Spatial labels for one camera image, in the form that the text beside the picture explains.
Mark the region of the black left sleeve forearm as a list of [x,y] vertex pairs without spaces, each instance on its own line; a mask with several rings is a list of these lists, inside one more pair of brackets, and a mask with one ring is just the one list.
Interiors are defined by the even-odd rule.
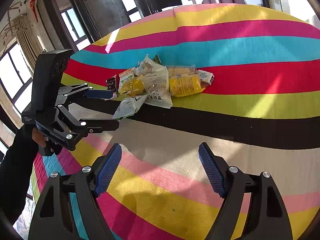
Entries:
[[24,209],[33,162],[39,150],[32,139],[33,128],[23,125],[17,131],[1,162],[1,210],[11,224],[16,222]]

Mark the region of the left hand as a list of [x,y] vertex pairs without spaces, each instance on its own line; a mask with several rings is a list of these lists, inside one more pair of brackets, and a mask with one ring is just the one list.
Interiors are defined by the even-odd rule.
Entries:
[[48,137],[45,137],[36,127],[32,130],[32,139],[42,148],[46,147],[46,143],[49,141]]

